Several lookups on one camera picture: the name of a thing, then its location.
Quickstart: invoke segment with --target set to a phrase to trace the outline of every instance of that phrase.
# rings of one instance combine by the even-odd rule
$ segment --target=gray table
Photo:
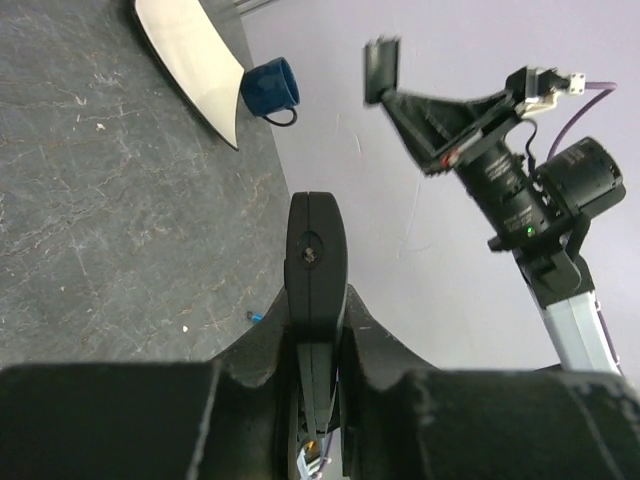
[[[0,365],[205,359],[282,285],[266,122],[240,152],[185,105],[126,0],[0,6]],[[251,64],[231,0],[203,4]]]

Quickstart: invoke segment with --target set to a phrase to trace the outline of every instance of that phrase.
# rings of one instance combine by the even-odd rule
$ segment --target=black plastic part
[[[606,212],[611,207],[614,207],[627,195],[627,190],[624,185],[618,185],[614,190],[607,195],[603,195],[591,203],[588,203],[582,208],[582,212],[588,215],[590,218],[595,218],[603,212]]]
[[[376,105],[382,94],[398,87],[398,55],[400,40],[380,38],[364,49],[364,101]]]
[[[548,367],[542,367],[536,370],[536,372],[562,372],[562,364],[556,363],[555,365],[549,365]]]
[[[301,263],[299,242],[287,252],[309,275],[341,238],[325,235],[336,227],[333,197],[294,196],[294,219],[314,225],[314,198],[333,219],[332,228],[315,227],[322,260]],[[292,226],[303,243],[314,238]],[[584,261],[576,264],[590,281]],[[293,292],[304,276],[287,271]],[[299,479],[299,412],[306,416],[309,404],[298,403],[303,371],[289,298],[281,292],[260,323],[210,362],[1,370],[0,478]],[[307,297],[309,306],[322,300]],[[385,330],[353,287],[343,303],[335,322],[339,412],[328,429],[339,421],[352,480],[640,478],[640,402],[622,377],[439,371]],[[323,345],[324,335],[305,344]],[[313,382],[314,392],[334,385],[323,375]]]
[[[347,240],[329,193],[296,193],[289,210],[285,286],[309,437],[329,429],[347,292]]]
[[[514,251],[522,276],[532,290],[540,308],[595,290],[587,262],[580,255],[573,259],[564,250],[534,258]]]
[[[495,143],[484,142],[487,136],[508,125],[496,138],[498,141],[520,121],[506,91],[456,102],[387,90],[382,95],[382,105],[405,147],[426,175],[451,170],[452,157],[463,157],[461,162],[473,160],[484,151],[477,148],[478,144],[482,142],[489,148]]]
[[[556,69],[545,70],[538,78],[538,92],[540,95],[556,90],[567,90],[571,85],[571,80],[558,75]]]
[[[591,218],[589,218],[588,215],[579,215],[578,218],[576,218],[573,230],[571,230],[569,240],[564,249],[572,261],[575,260],[580,253],[582,244],[587,237],[587,233],[589,233],[589,228],[591,228]]]

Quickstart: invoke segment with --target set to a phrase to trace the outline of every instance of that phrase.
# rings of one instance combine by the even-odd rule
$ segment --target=purple cable
[[[571,120],[567,122],[567,124],[562,128],[562,130],[560,130],[560,133],[558,133],[558,136],[556,137],[553,144],[551,145],[551,149],[549,150],[549,155],[547,155],[547,160],[550,160],[551,158],[553,158],[553,156],[556,153],[556,150],[558,150],[558,146],[560,145],[560,142],[562,142],[562,139],[567,134],[567,132],[571,129],[571,127],[573,127],[575,123],[578,120],[580,120],[580,118],[585,113],[587,113],[591,107],[593,107],[596,103],[598,103],[604,97],[606,97],[611,92],[613,92],[617,87],[618,85],[614,82],[586,82],[585,83],[585,86],[584,86],[585,90],[602,90],[602,92],[600,92],[598,95],[596,95],[591,100],[589,100],[584,107],[578,110],[578,112],[573,117],[571,117]]]
[[[607,322],[604,321],[604,315],[602,314],[600,302],[598,302],[597,300],[596,300],[596,312],[598,312],[598,320],[600,320],[600,326],[602,327],[604,338],[607,340],[607,345],[609,346],[609,351],[611,352],[613,361],[616,362],[616,367],[618,368],[620,375],[624,377],[624,373],[622,373],[622,368],[620,367],[620,357],[618,356],[618,353],[616,352],[616,349],[613,346],[613,340],[611,339],[611,335],[609,334],[609,329],[607,328]]]

